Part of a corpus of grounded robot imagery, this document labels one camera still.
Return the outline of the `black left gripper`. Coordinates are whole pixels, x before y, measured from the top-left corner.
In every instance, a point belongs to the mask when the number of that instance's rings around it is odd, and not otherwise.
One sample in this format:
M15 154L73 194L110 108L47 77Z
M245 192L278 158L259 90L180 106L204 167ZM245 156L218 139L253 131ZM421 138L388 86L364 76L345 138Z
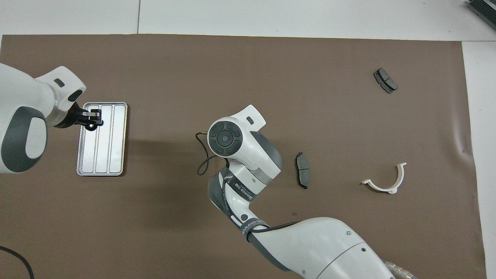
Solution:
M62 122L58 124L58 128L68 128L72 125L81 125L85 128L98 128L104 124L100 119L101 113L101 109L87 111L81 109L78 103L73 103Z

